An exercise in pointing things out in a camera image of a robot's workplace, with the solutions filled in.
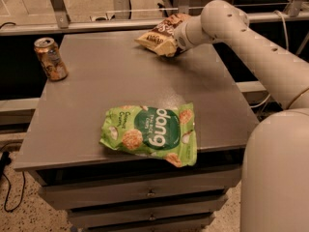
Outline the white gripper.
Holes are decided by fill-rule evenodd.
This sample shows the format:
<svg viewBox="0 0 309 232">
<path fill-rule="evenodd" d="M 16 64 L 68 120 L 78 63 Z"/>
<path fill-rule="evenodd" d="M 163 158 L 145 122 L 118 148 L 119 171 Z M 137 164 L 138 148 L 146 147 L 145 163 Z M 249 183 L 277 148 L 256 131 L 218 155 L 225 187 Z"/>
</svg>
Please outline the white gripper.
<svg viewBox="0 0 309 232">
<path fill-rule="evenodd" d="M 212 42 L 212 37 L 203 30 L 199 15 L 182 22 L 174 31 L 174 39 L 181 50 Z"/>
</svg>

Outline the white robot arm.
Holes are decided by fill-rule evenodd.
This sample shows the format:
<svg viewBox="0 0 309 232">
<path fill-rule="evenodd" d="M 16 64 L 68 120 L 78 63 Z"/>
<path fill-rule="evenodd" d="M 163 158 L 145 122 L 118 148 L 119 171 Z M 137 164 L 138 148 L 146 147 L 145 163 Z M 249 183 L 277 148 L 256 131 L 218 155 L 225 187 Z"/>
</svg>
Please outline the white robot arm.
<svg viewBox="0 0 309 232">
<path fill-rule="evenodd" d="M 228 45 L 282 107 L 246 144 L 240 232 L 309 232 L 309 63 L 250 29 L 246 14 L 222 0 L 181 23 L 174 37 L 184 50 Z"/>
</svg>

